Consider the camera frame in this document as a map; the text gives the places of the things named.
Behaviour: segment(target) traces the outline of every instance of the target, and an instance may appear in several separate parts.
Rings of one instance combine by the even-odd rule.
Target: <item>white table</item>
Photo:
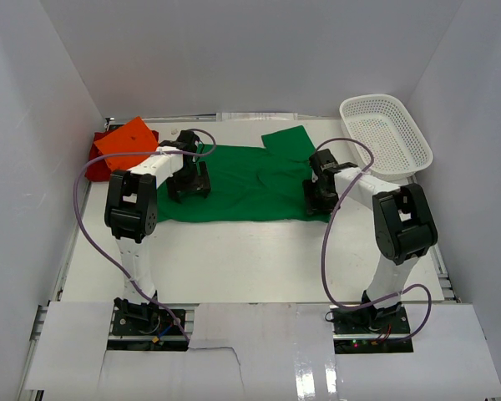
[[[337,119],[302,121],[224,121],[149,124],[161,139],[181,129],[211,132],[221,145],[263,146],[261,136],[304,125],[314,145],[341,135]],[[331,144],[337,160],[354,161],[345,143]],[[108,184],[92,184],[83,221],[92,237],[111,256],[119,250],[104,224]],[[322,222],[159,223],[150,242],[151,266],[158,297],[167,303],[327,302],[321,286]],[[327,248],[327,277],[340,301],[359,302],[372,280],[380,252],[374,239],[372,213],[347,199]],[[443,300],[434,260],[423,257],[407,284],[427,286],[435,301]],[[121,297],[123,275],[101,257],[80,234],[63,289],[64,301],[108,301]],[[426,301],[410,292],[405,301]]]

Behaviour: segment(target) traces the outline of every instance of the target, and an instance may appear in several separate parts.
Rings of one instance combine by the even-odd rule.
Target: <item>laundry basket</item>
[[[350,98],[340,105],[340,115],[343,134],[359,140],[375,155],[372,175],[399,180],[433,162],[433,152],[399,99],[387,94]],[[349,147],[360,165],[369,162],[364,149],[352,144]]]

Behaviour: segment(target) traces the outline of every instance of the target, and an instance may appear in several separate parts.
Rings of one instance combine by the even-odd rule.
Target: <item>green cloth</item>
[[[328,216],[306,215],[302,181],[311,178],[306,160],[315,148],[304,128],[262,139],[266,149],[218,145],[204,158],[211,183],[206,199],[188,195],[176,203],[163,184],[158,189],[158,221],[328,221]],[[293,155],[301,161],[293,161]]]

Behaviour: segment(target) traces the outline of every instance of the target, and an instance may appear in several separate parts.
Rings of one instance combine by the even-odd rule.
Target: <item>white wall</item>
[[[41,0],[102,115],[407,101],[462,0]]]
[[[38,0],[0,2],[0,400],[73,232],[71,185],[103,127]]]
[[[463,3],[407,106],[434,152],[419,180],[443,257],[501,380],[501,0]]]

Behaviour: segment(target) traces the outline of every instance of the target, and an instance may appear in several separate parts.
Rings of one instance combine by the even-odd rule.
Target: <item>red object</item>
[[[100,156],[100,152],[97,149],[97,147],[94,144],[95,140],[101,140],[108,134],[111,134],[113,130],[111,131],[106,131],[106,132],[95,132],[94,133],[94,138],[93,138],[93,143],[91,144],[91,150],[89,151],[89,160],[94,159],[95,157]],[[152,131],[152,134],[154,134],[154,137],[156,140],[159,140],[159,133],[158,131]],[[89,181],[92,182],[102,182],[102,181],[109,181],[109,175],[111,174],[111,171],[109,170],[108,165],[104,162],[104,160],[97,161],[95,164],[90,165],[85,172],[85,178],[87,178]]]

